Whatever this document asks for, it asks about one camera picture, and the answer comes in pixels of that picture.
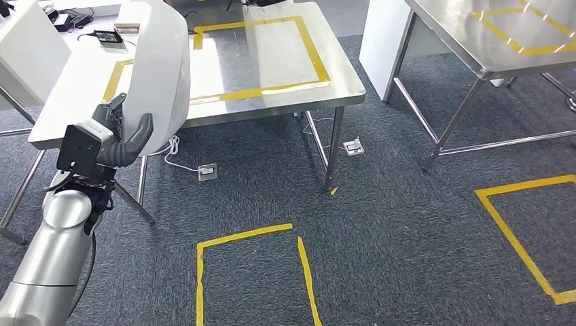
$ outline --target floor power socket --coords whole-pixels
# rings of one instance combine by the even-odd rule
[[[198,180],[206,181],[218,178],[216,163],[206,164],[198,167]]]
[[[360,138],[356,138],[353,141],[347,141],[343,143],[343,145],[348,156],[364,154],[364,147],[362,147],[362,144],[360,143]]]

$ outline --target yellow tape outline on table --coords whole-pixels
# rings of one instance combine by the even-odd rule
[[[251,98],[256,96],[262,96],[263,92],[270,92],[270,91],[277,91],[277,90],[286,90],[293,87],[308,85],[308,84],[319,84],[325,83],[330,81],[330,77],[328,76],[328,72],[324,67],[322,59],[320,58],[320,54],[316,50],[316,46],[314,45],[314,41],[306,28],[306,24],[304,23],[304,19],[301,16],[291,16],[291,17],[282,17],[282,18],[272,18],[272,19],[265,19],[265,20],[249,20],[246,22],[232,22],[229,24],[216,24],[216,25],[208,25],[208,26],[197,26],[194,28],[194,36],[193,36],[193,50],[201,50],[202,49],[202,41],[204,39],[204,32],[207,31],[219,31],[222,29],[239,29],[242,27],[247,26],[256,26],[256,25],[263,25],[263,24],[274,24],[276,22],[294,22],[296,27],[298,28],[298,32],[300,33],[300,37],[302,38],[302,42],[304,43],[304,47],[306,48],[306,52],[308,53],[308,57],[316,71],[316,75],[318,77],[317,80],[314,81],[303,81],[300,83],[294,84],[287,84],[287,85],[280,85],[280,86],[270,86],[270,87],[263,87],[263,88],[251,88],[247,90],[237,90],[233,92],[226,92],[222,94],[214,94],[214,95],[206,95],[206,96],[199,96],[190,99],[190,104],[197,103],[203,99],[208,98],[218,98],[219,101],[230,101],[230,100],[239,100],[241,98]]]
[[[538,54],[551,54],[557,52],[566,52],[566,51],[574,51],[576,50],[576,43],[566,43],[566,44],[558,44],[552,46],[539,46],[534,48],[526,48],[520,45],[517,41],[513,40],[509,35],[507,35],[504,31],[502,31],[499,27],[493,24],[487,17],[489,16],[496,16],[496,15],[506,15],[506,14],[520,14],[524,12],[532,12],[534,15],[539,17],[540,19],[546,21],[556,30],[560,31],[561,33],[565,34],[569,38],[573,38],[576,33],[569,29],[568,27],[560,24],[557,20],[554,20],[552,17],[544,14],[541,10],[536,8],[534,5],[525,2],[525,0],[517,0],[522,7],[511,7],[511,8],[503,8],[497,10],[484,10],[482,12],[472,12],[472,17],[478,19],[488,30],[490,30],[494,35],[496,35],[499,39],[507,43],[514,51],[519,54],[523,55],[538,55]]]
[[[122,70],[124,70],[124,66],[133,64],[134,59],[117,61],[114,64],[114,69],[112,69],[112,74],[110,75],[108,86],[106,86],[106,91],[104,91],[104,97],[102,98],[103,103],[112,101],[116,95],[116,88],[118,88],[118,83],[120,83],[120,78],[122,76]]]
[[[250,238],[252,236],[258,236],[260,234],[266,234],[283,230],[291,230],[291,229],[292,229],[291,223],[268,226],[266,228],[260,228],[256,230],[232,234],[229,236],[223,236],[221,238],[216,238],[204,242],[199,242],[196,245],[196,326],[204,325],[204,287],[202,286],[202,275],[204,274],[204,260],[202,258],[202,254],[204,253],[204,249],[207,247],[221,245],[223,243],[234,240],[240,240]],[[304,242],[302,241],[302,238],[300,238],[299,236],[298,236],[298,254],[300,255],[302,269],[304,270],[304,280],[306,281],[306,290],[308,292],[308,299],[310,300],[310,309],[312,310],[312,318],[314,320],[314,326],[322,326],[322,323],[320,322],[320,317],[318,315],[316,302],[314,300],[314,291],[312,289],[312,273],[310,272],[310,264],[308,263],[308,257],[306,256],[306,250],[304,250]]]
[[[190,99],[190,104],[195,104],[198,101],[202,101],[208,98],[217,98],[219,101],[231,101],[231,100],[239,100],[242,98],[251,98],[262,96],[263,92],[271,92],[277,90],[287,90],[289,88],[294,88],[298,86],[308,85],[308,84],[321,84],[330,82],[330,77],[328,76],[328,72],[324,67],[322,59],[320,58],[320,54],[316,50],[316,46],[314,46],[314,41],[306,28],[306,24],[301,16],[292,16],[292,17],[283,17],[283,18],[273,18],[273,19],[266,19],[266,20],[251,20],[247,22],[233,22],[229,24],[217,24],[217,25],[208,25],[208,26],[197,26],[194,29],[194,36],[193,36],[193,48],[194,50],[201,50],[202,49],[202,40],[204,39],[204,32],[206,31],[218,31],[221,29],[237,29],[246,26],[255,26],[255,25],[262,25],[262,24],[273,24],[275,22],[294,22],[298,31],[300,33],[300,37],[302,38],[302,42],[304,43],[304,47],[306,48],[306,52],[308,53],[308,57],[316,71],[316,75],[318,76],[318,80],[314,81],[303,81],[300,83],[294,84],[287,84],[287,85],[279,85],[279,86],[270,86],[270,87],[263,87],[263,88],[251,88],[247,90],[237,90],[234,92],[227,92],[222,94],[214,94],[214,95],[206,95],[206,96],[199,96]],[[114,65],[114,69],[110,76],[110,80],[108,81],[108,86],[106,87],[106,91],[104,92],[104,97],[102,101],[107,103],[111,101],[116,93],[116,89],[118,88],[118,83],[120,82],[120,77],[122,76],[122,70],[126,65],[134,64],[134,59],[118,61]]]
[[[520,259],[524,262],[528,270],[532,273],[544,293],[548,294],[554,300],[556,305],[567,304],[569,302],[576,302],[576,289],[568,290],[563,292],[556,292],[550,283],[546,280],[546,277],[542,274],[536,263],[530,258],[530,255],[526,252],[526,249],[520,244],[520,241],[516,238],[510,227],[504,222],[502,216],[498,213],[494,205],[488,199],[489,196],[497,194],[506,194],[507,192],[516,192],[519,190],[525,190],[536,187],[544,187],[546,185],[558,185],[561,183],[572,182],[576,184],[576,175],[562,175],[559,177],[551,177],[546,179],[538,179],[531,181],[524,181],[519,183],[513,183],[511,185],[500,185],[497,187],[478,189],[475,190],[476,195],[480,199],[480,202],[484,205],[492,219],[496,222],[508,242],[516,250],[516,253],[520,256]]]

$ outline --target gray carpet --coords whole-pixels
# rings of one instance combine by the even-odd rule
[[[120,199],[97,230],[94,273],[69,325],[193,325],[196,243],[264,226],[294,229],[206,250],[206,325],[311,325],[295,236],[304,239],[324,325],[573,325],[576,304],[555,306],[474,194],[475,189],[573,174],[574,139],[557,139],[441,158],[423,173],[431,144],[398,94],[382,104],[361,65],[360,37],[340,39],[366,88],[349,107],[343,140],[360,137],[366,157],[338,156],[335,196],[304,124],[287,116],[182,130],[174,161],[218,163],[219,178],[149,162],[145,207],[154,227]],[[473,81],[452,55],[406,62],[401,78],[439,132]],[[314,113],[329,117],[331,112]],[[4,124],[11,111],[0,112]],[[319,122],[328,139],[329,122]],[[486,86],[451,145],[561,131],[576,126],[564,97],[538,77],[511,90]],[[0,207],[34,155],[25,137],[0,139]],[[43,161],[12,229],[32,236]],[[12,166],[12,162],[21,165]],[[119,172],[134,193],[139,165]],[[494,197],[526,250],[556,290],[576,288],[574,187]],[[0,291],[24,250],[0,238]]]

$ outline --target metal table surface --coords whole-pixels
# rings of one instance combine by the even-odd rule
[[[481,79],[576,68],[575,0],[406,0]]]
[[[212,20],[194,28],[184,128],[363,102],[365,88],[316,3],[241,7],[198,9]]]

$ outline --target black power adapter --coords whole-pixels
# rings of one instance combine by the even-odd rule
[[[65,32],[72,26],[72,17],[70,14],[60,14],[54,21],[54,27],[58,32]]]
[[[92,16],[81,14],[72,19],[72,26],[77,29],[82,29],[87,24],[90,24],[93,20],[94,18]]]

